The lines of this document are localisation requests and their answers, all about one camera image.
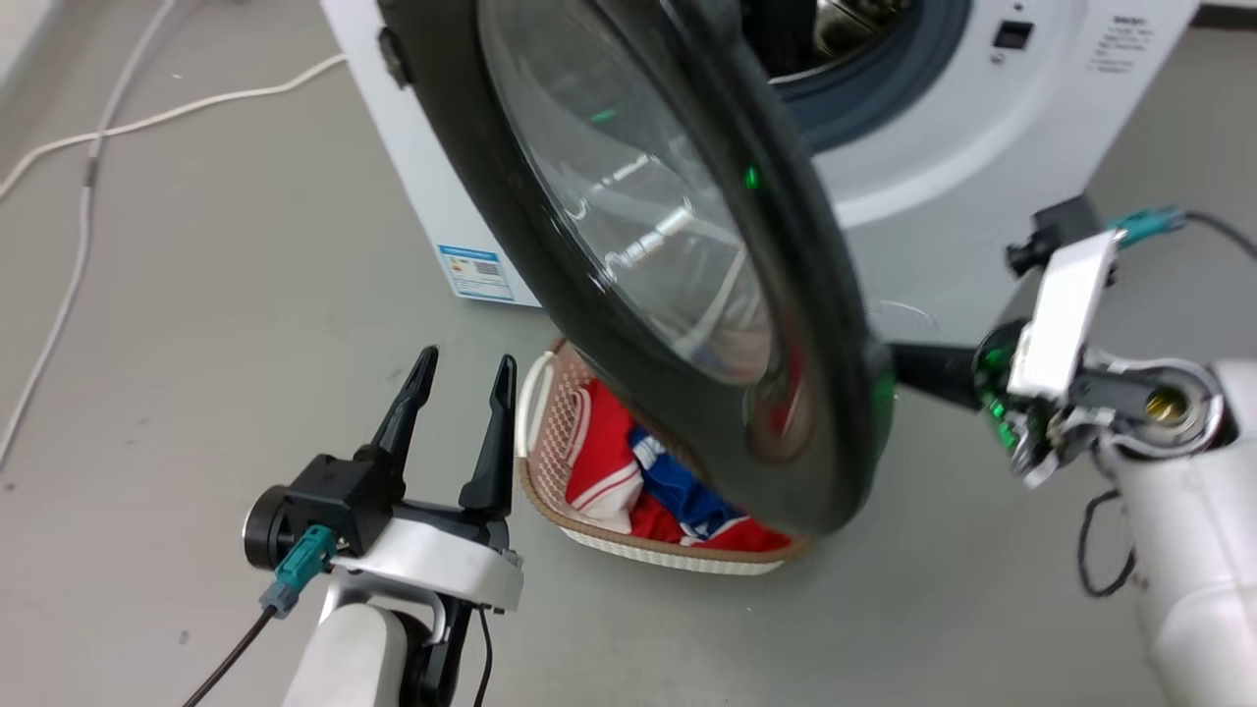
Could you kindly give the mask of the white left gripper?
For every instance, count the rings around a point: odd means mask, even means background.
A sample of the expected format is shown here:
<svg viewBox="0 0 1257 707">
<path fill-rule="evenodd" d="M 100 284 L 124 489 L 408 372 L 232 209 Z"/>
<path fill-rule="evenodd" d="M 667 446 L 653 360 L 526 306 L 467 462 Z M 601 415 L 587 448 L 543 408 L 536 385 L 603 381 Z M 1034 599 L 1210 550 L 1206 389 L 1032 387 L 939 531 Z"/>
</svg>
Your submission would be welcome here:
<svg viewBox="0 0 1257 707">
<path fill-rule="evenodd" d="M 406 493 L 403 473 L 414 425 L 430 398 L 437 362 L 436 346 L 419 353 L 372 440 L 354 452 L 356 462 L 372 462 L 383 470 L 388 497 Z M 437 595 L 475 608 L 517 611 L 524 577 L 507 517 L 515 493 L 518 375 L 517 359 L 504 353 L 489 395 L 490 416 L 475 470 L 459 496 L 463 511 L 476 520 L 463 517 L 460 509 L 403 503 L 360 559 L 333 559 L 331 611 L 375 596 L 425 603 Z"/>
</svg>

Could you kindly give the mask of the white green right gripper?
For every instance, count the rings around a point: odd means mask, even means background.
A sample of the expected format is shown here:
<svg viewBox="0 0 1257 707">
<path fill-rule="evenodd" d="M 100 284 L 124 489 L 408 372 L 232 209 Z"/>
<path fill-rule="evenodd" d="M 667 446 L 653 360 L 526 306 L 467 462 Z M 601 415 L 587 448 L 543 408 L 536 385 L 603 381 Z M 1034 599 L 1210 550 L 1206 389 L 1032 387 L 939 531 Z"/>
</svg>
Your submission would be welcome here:
<svg viewBox="0 0 1257 707">
<path fill-rule="evenodd" d="M 1065 462 L 1073 377 L 1121 242 L 1121 231 L 1106 230 L 1060 247 L 1043 269 L 1029 320 L 992 332 L 979 350 L 889 343 L 895 379 L 987 413 L 1014 478 L 1029 488 L 1042 484 Z"/>
</svg>

